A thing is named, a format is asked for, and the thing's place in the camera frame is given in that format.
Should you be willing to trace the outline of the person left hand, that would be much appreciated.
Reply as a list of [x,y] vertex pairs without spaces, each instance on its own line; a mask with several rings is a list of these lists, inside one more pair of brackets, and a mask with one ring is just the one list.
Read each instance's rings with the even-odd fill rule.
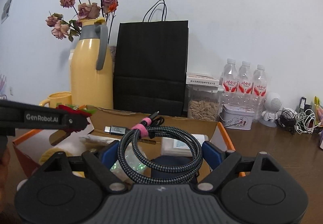
[[10,151],[8,148],[3,153],[0,164],[0,205],[1,211],[3,211],[5,204],[5,184],[8,177],[8,166],[10,162]]

